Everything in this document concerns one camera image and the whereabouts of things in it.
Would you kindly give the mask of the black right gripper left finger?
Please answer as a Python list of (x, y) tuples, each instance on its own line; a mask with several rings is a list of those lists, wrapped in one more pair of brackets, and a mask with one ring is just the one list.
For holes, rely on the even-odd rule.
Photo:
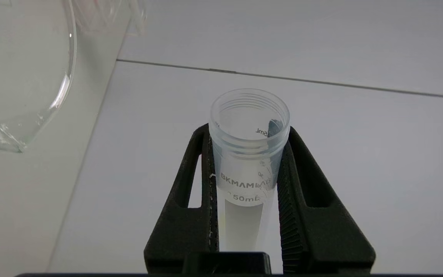
[[(197, 161), (202, 162), (202, 203), (188, 207)], [(208, 125), (187, 145), (162, 212), (144, 249), (150, 274), (270, 274), (263, 252), (220, 252), (217, 187)]]

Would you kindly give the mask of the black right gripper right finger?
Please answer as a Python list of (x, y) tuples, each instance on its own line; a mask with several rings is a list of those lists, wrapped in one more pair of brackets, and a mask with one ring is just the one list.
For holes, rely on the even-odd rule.
[(277, 179), (285, 274), (368, 274), (376, 252), (294, 128)]

